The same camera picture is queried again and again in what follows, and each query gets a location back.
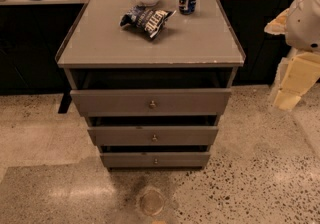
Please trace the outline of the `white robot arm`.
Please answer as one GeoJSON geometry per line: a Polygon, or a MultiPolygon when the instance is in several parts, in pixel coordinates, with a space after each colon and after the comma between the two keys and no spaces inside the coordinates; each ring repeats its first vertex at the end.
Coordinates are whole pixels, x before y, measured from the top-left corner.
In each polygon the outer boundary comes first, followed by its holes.
{"type": "Polygon", "coordinates": [[[320,78],[320,0],[294,0],[264,31],[284,35],[290,57],[273,105],[291,110],[320,78]]]}

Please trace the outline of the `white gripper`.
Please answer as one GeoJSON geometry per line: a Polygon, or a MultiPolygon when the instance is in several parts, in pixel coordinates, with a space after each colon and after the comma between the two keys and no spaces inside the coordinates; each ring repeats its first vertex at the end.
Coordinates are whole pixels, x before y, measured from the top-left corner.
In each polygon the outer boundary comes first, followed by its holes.
{"type": "MultiPolygon", "coordinates": [[[[269,22],[264,31],[271,35],[284,35],[289,9],[269,22]]],[[[281,110],[292,110],[320,79],[320,54],[291,49],[278,64],[272,90],[276,92],[273,105],[281,110]]]]}

